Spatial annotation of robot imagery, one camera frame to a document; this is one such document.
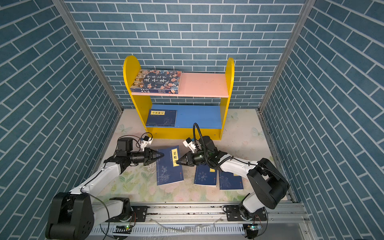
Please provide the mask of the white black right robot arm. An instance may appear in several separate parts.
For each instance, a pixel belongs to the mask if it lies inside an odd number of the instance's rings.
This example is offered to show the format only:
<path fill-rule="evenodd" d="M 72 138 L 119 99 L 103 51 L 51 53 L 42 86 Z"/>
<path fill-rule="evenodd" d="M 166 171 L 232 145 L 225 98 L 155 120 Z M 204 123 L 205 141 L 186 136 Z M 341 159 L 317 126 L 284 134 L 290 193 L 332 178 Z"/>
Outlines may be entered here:
<path fill-rule="evenodd" d="M 246 221 L 255 217 L 258 210 L 275 209 L 290 188 L 283 174 L 266 158 L 254 163 L 236 158 L 219 151 L 209 136 L 203 136 L 198 141 L 187 138 L 183 144 L 190 151 L 176 161 L 178 165 L 207 165 L 211 169 L 248 179 L 253 192 L 239 204 L 239 214 Z"/>

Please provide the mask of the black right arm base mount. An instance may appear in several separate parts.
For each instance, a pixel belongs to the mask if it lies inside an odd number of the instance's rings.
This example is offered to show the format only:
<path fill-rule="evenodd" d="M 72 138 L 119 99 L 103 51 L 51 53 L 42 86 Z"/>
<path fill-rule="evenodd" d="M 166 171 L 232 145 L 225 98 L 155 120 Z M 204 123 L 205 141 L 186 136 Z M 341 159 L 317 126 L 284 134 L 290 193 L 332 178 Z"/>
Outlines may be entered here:
<path fill-rule="evenodd" d="M 226 214 L 227 221 L 229 222 L 263 222 L 267 220 L 267 211 L 261 208 L 254 213 L 249 213 L 244 207 L 239 205 L 224 205 L 222 210 Z"/>

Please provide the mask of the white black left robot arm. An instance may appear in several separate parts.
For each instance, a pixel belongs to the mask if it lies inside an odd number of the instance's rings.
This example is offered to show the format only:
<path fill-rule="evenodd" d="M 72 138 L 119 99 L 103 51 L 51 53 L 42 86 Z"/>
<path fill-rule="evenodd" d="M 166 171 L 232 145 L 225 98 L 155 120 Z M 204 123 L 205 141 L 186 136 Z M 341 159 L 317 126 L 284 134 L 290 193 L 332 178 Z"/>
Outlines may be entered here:
<path fill-rule="evenodd" d="M 79 186 L 54 196 L 46 226 L 50 240 L 84 240 L 95 225 L 107 221 L 132 223 L 136 217 L 129 198 L 114 197 L 108 203 L 99 193 L 128 167 L 148 166 L 164 154 L 148 147 L 133 150 L 134 139 L 120 138 L 115 153 Z"/>

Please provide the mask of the colourful cartoon cover book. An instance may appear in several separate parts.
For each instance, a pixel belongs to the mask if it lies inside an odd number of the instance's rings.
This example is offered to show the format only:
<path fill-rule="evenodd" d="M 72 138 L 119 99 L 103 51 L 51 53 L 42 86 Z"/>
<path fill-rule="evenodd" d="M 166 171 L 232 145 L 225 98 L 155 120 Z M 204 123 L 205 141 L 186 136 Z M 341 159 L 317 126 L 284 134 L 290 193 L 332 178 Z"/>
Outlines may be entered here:
<path fill-rule="evenodd" d="M 130 89 L 135 93 L 178 94 L 181 71 L 140 70 Z"/>

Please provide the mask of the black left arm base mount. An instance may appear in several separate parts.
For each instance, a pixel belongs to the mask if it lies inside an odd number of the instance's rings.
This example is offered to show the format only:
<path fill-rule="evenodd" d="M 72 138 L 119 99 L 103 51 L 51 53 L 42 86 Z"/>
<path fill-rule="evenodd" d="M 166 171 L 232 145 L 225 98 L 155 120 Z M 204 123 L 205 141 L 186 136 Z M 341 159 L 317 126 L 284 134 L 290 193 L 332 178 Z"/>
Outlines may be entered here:
<path fill-rule="evenodd" d="M 120 214 L 108 219 L 111 223 L 143 223 L 146 221 L 148 206 L 133 206 L 128 214 Z"/>

